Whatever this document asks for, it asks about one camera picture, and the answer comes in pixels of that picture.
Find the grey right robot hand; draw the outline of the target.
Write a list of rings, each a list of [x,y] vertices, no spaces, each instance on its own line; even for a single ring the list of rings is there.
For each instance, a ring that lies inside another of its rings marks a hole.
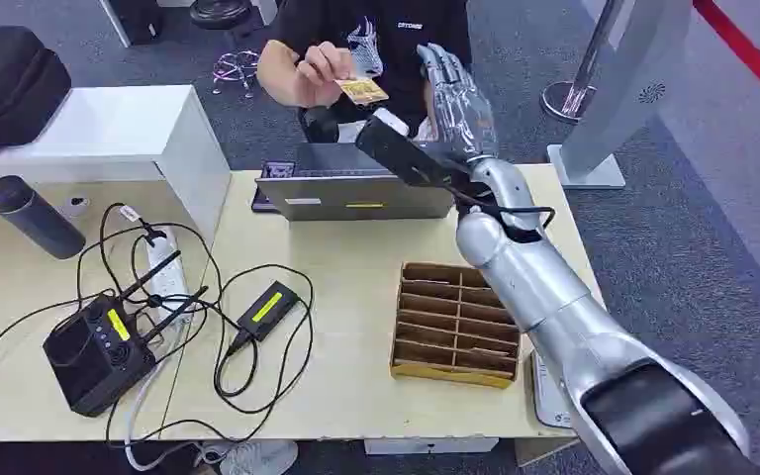
[[[427,112],[440,142],[454,160],[473,163],[499,152],[490,101],[461,59],[444,47],[417,46],[427,78]]]

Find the person's right hand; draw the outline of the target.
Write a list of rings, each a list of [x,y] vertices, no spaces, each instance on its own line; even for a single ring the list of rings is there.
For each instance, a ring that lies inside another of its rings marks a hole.
[[[296,65],[298,107],[329,107],[342,95],[339,80],[354,76],[355,66],[349,49],[331,42],[310,46]]]

